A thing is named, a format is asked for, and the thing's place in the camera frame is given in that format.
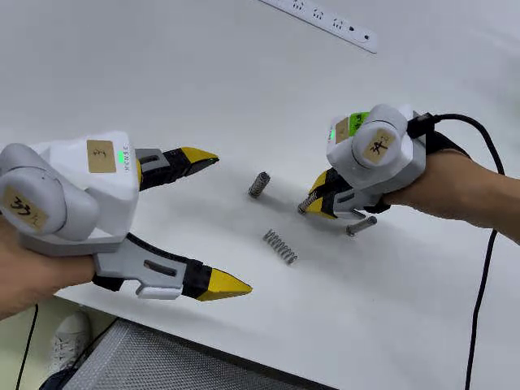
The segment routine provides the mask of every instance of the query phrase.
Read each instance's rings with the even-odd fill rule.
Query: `shoe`
[[[65,318],[52,338],[49,376],[71,368],[89,346],[91,339],[92,330],[87,314],[77,311]]]

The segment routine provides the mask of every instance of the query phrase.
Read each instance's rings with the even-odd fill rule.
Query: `coil spring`
[[[302,203],[298,205],[298,213],[305,214],[307,212],[307,208],[310,206],[312,202],[318,199],[318,194],[314,191],[311,193],[307,199],[305,199]]]
[[[287,262],[287,264],[293,264],[298,259],[298,256],[288,247],[287,244],[285,244],[273,229],[269,229],[269,232],[266,233],[263,240],[269,244],[271,248]]]
[[[251,197],[259,197],[264,188],[269,184],[271,177],[266,172],[260,172],[253,184],[249,188],[249,195]]]

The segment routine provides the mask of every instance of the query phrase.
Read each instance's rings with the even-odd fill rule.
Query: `tan label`
[[[6,190],[3,193],[2,204],[15,217],[37,232],[45,226],[49,218],[46,213],[10,185],[6,186]]]
[[[380,128],[372,138],[372,141],[366,146],[363,157],[374,164],[381,161],[381,158],[387,153],[390,145],[396,140],[394,135],[384,128]]]
[[[349,138],[349,117],[336,124],[336,144]]]
[[[87,140],[90,173],[114,173],[115,156],[112,141]]]

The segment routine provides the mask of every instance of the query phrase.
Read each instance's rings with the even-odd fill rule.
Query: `white tabletop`
[[[297,204],[327,169],[332,117],[386,102],[487,125],[518,176],[517,0],[321,0],[379,34],[379,53],[254,0],[0,3],[2,142],[120,129],[137,147],[221,162],[144,193],[133,232],[230,271],[246,297],[139,301],[93,285],[59,296],[345,389],[462,388],[488,231],[403,207],[349,239]],[[439,127],[483,165],[477,132]],[[245,194],[268,171],[258,201]],[[299,254],[262,242],[274,228]],[[518,388],[518,247],[497,240],[473,389]]]

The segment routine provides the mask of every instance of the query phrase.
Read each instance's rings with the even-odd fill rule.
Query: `metal mesh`
[[[301,388],[198,352],[173,336],[119,320],[65,390]]]

